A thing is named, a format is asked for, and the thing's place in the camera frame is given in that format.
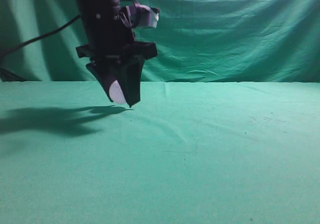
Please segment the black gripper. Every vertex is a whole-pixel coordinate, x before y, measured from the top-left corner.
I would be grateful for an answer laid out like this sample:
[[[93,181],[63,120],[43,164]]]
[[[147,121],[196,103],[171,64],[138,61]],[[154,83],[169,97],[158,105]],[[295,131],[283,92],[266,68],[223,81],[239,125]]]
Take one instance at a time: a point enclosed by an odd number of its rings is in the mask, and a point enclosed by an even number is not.
[[[83,21],[82,24],[87,44],[76,47],[79,58],[142,56],[134,57],[128,61],[122,71],[124,97],[127,104],[132,107],[140,102],[142,70],[145,59],[149,60],[157,56],[156,43],[137,41],[134,31],[121,21]],[[88,63],[86,68],[99,82],[110,100],[109,88],[112,82],[117,79],[106,66]]]

